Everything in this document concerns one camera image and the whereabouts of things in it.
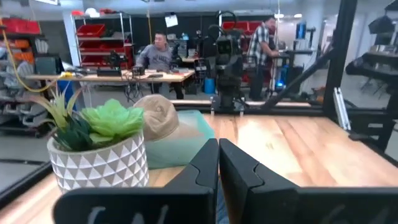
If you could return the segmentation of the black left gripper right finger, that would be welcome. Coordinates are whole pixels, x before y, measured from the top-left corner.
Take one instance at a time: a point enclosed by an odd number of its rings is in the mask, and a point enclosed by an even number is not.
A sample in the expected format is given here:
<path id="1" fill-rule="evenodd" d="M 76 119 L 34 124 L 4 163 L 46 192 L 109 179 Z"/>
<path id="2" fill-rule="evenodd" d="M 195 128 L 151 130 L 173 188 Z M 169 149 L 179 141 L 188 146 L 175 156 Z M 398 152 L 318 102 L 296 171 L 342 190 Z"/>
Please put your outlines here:
<path id="1" fill-rule="evenodd" d="M 230 224 L 398 224 L 397 187 L 300 187 L 228 139 L 219 147 Z"/>

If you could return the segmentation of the beige cotton baseball cap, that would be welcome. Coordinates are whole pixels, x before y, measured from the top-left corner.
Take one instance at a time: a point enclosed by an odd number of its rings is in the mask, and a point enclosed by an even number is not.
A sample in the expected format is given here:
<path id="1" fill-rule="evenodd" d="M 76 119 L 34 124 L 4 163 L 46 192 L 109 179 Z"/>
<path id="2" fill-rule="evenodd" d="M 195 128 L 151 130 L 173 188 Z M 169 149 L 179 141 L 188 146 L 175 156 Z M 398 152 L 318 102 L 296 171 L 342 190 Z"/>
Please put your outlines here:
<path id="1" fill-rule="evenodd" d="M 144 111 L 143 133 L 146 141 L 204 136 L 194 126 L 180 121 L 173 103 L 162 95 L 144 96 L 133 107 Z"/>

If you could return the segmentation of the seated person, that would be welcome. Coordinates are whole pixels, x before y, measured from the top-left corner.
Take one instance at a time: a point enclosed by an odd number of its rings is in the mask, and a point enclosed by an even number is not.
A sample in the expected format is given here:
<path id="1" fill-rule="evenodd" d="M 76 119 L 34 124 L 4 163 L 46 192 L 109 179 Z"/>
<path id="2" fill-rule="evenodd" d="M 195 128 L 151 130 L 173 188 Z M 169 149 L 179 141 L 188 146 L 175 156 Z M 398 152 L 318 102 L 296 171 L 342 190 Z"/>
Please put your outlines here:
<path id="1" fill-rule="evenodd" d="M 136 60 L 136 66 L 146 67 L 149 70 L 157 70 L 158 72 L 169 73 L 170 63 L 172 60 L 172 51 L 167 43 L 167 36 L 163 32 L 156 32 L 154 43 L 147 45 L 139 54 Z M 151 93 L 158 94 L 162 83 L 149 84 Z M 178 100 L 184 99 L 181 82 L 172 82 L 171 87 L 175 90 Z"/>

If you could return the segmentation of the white geometric plant pot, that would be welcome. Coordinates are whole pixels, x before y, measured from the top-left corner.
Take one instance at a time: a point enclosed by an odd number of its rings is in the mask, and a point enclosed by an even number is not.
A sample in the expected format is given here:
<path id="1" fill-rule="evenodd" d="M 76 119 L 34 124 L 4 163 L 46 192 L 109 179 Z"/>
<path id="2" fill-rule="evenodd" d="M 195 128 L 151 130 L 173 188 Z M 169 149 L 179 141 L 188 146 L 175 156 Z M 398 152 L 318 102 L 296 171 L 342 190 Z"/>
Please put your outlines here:
<path id="1" fill-rule="evenodd" d="M 149 183 L 143 132 L 92 151 L 65 152 L 47 142 L 53 173 L 62 193 L 84 187 L 145 187 Z"/>

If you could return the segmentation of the light green artificial succulent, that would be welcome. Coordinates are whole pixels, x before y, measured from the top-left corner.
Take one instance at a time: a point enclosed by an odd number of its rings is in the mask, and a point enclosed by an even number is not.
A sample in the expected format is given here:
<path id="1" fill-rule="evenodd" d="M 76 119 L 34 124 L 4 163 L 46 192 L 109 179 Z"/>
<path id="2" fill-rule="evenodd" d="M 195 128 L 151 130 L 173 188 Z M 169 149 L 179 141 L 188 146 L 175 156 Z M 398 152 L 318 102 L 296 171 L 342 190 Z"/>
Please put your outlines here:
<path id="1" fill-rule="evenodd" d="M 96 108 L 84 108 L 81 117 L 90 125 L 90 139 L 94 145 L 105 147 L 127 139 L 142 130 L 142 108 L 125 108 L 118 100 L 110 99 Z"/>

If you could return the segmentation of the black device on desk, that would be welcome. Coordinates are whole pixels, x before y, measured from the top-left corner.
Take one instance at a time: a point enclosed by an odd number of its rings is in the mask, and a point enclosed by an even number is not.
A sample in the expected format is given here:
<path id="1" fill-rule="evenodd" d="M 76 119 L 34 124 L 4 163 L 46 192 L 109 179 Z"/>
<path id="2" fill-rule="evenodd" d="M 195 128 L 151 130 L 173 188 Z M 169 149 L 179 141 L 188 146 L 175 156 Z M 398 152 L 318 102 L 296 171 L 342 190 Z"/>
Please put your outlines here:
<path id="1" fill-rule="evenodd" d="M 122 72 L 115 68 L 97 69 L 96 74 L 98 77 L 121 77 Z"/>

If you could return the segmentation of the long wooden work desk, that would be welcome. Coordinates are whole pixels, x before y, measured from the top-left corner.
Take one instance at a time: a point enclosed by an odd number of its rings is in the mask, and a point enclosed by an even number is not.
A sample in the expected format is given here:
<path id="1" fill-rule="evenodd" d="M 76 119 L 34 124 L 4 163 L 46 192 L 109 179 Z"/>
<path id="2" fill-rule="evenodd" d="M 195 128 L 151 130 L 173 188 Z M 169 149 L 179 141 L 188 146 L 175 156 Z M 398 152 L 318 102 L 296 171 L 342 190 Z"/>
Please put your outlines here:
<path id="1" fill-rule="evenodd" d="M 183 82 L 195 74 L 194 70 L 185 73 L 165 73 L 146 70 L 144 75 L 133 76 L 132 72 L 123 70 L 120 76 L 98 76 L 96 73 L 79 75 L 78 73 L 62 72 L 59 75 L 28 75 L 26 80 L 67 80 L 77 82 L 142 82 L 142 83 L 171 83 Z"/>

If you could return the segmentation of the dark green spiky plant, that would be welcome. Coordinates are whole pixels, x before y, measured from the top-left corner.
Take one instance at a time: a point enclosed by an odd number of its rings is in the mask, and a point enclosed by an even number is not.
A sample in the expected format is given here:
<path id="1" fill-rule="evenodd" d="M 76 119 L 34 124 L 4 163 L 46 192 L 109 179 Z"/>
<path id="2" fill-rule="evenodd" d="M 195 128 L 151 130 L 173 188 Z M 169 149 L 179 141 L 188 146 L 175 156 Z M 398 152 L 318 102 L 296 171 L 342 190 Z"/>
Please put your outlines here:
<path id="1" fill-rule="evenodd" d="M 55 132 L 52 135 L 61 151 L 81 152 L 93 149 L 90 138 L 91 126 L 73 107 L 82 92 L 76 90 L 68 102 L 65 100 L 65 91 L 54 93 L 53 101 L 42 96 L 30 96 L 30 101 L 39 104 L 51 115 L 52 119 L 45 119 L 44 123 L 52 123 Z"/>

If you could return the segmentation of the red plastic storage bin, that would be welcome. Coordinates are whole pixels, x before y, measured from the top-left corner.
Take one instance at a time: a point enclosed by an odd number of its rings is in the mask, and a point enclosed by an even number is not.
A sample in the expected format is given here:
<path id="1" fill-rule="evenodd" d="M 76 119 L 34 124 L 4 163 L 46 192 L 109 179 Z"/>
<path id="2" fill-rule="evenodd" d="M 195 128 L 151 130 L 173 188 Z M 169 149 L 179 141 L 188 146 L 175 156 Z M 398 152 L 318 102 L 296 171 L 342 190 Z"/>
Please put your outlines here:
<path id="1" fill-rule="evenodd" d="M 105 32 L 104 24 L 83 24 L 77 31 L 78 37 L 101 37 Z"/>

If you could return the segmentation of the black equipment table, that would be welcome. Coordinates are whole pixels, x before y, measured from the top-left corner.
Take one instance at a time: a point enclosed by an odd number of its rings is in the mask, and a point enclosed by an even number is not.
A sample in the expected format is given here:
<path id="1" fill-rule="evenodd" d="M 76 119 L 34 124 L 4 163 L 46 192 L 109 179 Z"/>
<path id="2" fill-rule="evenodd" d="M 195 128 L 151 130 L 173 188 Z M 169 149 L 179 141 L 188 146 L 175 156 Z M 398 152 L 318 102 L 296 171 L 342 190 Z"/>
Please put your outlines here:
<path id="1" fill-rule="evenodd" d="M 398 54 L 366 52 L 351 61 L 345 72 L 398 85 Z"/>

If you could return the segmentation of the orange storage bin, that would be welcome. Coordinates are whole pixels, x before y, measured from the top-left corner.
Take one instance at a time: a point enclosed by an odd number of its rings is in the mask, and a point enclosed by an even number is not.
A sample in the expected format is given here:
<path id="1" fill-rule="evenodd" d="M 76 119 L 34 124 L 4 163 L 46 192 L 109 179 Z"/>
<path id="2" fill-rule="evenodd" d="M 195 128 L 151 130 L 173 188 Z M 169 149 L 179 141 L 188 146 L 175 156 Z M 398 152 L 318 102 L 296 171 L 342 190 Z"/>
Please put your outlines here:
<path id="1" fill-rule="evenodd" d="M 16 60 L 34 63 L 34 54 L 32 52 L 13 52 L 12 54 Z"/>

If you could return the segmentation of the large red storage bin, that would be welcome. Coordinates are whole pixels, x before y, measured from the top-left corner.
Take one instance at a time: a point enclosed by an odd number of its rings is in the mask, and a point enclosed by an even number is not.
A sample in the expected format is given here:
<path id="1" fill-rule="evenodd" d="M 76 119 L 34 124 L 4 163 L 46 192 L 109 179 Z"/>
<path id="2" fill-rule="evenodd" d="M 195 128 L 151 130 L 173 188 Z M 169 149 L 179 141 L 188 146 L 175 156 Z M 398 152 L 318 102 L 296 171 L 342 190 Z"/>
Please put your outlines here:
<path id="1" fill-rule="evenodd" d="M 40 34 L 40 27 L 37 21 L 10 17 L 2 18 L 2 24 L 6 26 L 6 33 Z"/>

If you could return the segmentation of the black diagonal frame brace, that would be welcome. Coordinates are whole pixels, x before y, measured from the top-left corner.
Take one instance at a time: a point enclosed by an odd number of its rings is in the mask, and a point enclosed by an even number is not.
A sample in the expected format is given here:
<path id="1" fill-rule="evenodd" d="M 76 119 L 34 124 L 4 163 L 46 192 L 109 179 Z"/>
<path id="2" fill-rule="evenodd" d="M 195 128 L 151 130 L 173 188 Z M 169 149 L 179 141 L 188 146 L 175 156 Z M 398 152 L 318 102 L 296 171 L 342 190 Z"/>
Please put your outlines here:
<path id="1" fill-rule="evenodd" d="M 267 111 L 273 108 L 278 102 L 280 102 L 283 97 L 287 96 L 296 86 L 299 86 L 302 82 L 304 82 L 307 78 L 312 76 L 318 69 L 320 69 L 327 61 L 331 60 L 335 54 L 335 49 L 332 48 L 323 56 L 321 56 L 317 61 L 311 65 L 308 69 L 306 69 L 302 74 L 298 75 L 294 80 L 290 82 L 290 84 L 283 89 L 276 96 L 269 98 L 263 105 L 261 105 L 261 109 Z"/>

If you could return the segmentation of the black table edge rail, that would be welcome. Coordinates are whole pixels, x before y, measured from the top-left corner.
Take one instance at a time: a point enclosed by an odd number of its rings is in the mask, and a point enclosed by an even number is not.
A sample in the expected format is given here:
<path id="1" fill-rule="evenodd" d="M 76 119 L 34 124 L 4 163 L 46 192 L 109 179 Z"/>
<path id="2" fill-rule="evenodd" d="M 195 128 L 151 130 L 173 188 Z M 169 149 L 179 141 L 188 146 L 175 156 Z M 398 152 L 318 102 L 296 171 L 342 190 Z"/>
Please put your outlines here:
<path id="1" fill-rule="evenodd" d="M 240 114 L 239 109 L 219 109 L 212 106 L 211 100 L 172 100 L 176 110 L 199 110 L 203 113 L 215 114 Z M 279 102 L 270 109 L 260 109 L 264 102 L 248 101 L 249 108 L 243 108 L 243 114 L 248 115 L 281 115 L 281 116 L 326 116 L 330 119 L 336 117 L 334 109 L 323 109 L 320 105 L 310 105 L 308 103 L 299 102 Z M 398 111 L 391 112 L 387 109 L 372 108 L 347 108 L 348 118 L 354 117 L 371 117 L 371 118 L 388 118 L 398 119 Z"/>

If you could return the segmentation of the silver metal bracket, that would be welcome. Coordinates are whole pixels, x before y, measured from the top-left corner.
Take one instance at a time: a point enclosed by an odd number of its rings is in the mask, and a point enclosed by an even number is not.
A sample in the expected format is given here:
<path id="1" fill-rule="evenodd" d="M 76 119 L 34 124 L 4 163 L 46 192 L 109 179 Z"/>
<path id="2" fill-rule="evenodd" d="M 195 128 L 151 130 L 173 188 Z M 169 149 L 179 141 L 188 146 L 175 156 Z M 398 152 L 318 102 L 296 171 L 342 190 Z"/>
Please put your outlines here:
<path id="1" fill-rule="evenodd" d="M 340 127 L 343 128 L 345 131 L 350 131 L 351 124 L 348 118 L 345 101 L 340 87 L 335 87 L 333 89 L 333 100 Z"/>

